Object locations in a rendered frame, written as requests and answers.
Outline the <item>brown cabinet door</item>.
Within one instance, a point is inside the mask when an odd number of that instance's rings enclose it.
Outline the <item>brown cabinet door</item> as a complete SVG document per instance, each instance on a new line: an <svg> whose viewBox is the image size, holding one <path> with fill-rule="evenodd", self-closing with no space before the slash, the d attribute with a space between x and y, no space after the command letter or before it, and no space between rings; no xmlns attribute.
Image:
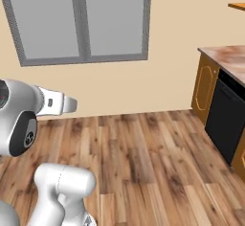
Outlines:
<svg viewBox="0 0 245 226"><path fill-rule="evenodd" d="M220 67L211 58L201 54L197 70L191 107L203 124L206 123L212 95L218 78Z"/></svg>
<svg viewBox="0 0 245 226"><path fill-rule="evenodd" d="M245 136L242 136L232 160L232 167L245 183Z"/></svg>

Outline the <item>grey framed window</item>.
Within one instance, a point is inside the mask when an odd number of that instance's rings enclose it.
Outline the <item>grey framed window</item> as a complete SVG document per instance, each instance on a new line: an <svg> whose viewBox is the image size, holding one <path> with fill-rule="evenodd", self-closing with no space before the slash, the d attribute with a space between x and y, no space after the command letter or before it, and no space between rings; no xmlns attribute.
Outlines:
<svg viewBox="0 0 245 226"><path fill-rule="evenodd" d="M2 0L22 66L146 60L150 0Z"/></svg>

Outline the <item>brown wall cabinet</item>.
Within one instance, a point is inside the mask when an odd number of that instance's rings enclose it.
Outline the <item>brown wall cabinet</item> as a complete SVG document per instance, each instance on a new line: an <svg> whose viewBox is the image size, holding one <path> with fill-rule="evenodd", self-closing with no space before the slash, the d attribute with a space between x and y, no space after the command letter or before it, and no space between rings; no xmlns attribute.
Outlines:
<svg viewBox="0 0 245 226"><path fill-rule="evenodd" d="M228 7L237 9L240 11L245 11L245 3L229 3Z"/></svg>

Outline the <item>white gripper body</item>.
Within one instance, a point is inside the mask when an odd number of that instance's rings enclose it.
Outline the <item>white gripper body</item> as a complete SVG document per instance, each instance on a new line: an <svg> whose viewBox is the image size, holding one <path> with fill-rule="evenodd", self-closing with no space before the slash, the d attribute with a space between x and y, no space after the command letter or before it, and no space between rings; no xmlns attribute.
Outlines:
<svg viewBox="0 0 245 226"><path fill-rule="evenodd" d="M62 112L73 113L77 111L78 101L66 95L63 96Z"/></svg>

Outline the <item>black dishwasher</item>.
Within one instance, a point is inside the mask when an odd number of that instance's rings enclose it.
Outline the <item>black dishwasher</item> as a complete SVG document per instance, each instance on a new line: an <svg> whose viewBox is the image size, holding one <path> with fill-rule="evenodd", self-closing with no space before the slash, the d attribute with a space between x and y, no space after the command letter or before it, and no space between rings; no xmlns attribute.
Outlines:
<svg viewBox="0 0 245 226"><path fill-rule="evenodd" d="M229 165L245 126L245 88L220 70L205 130Z"/></svg>

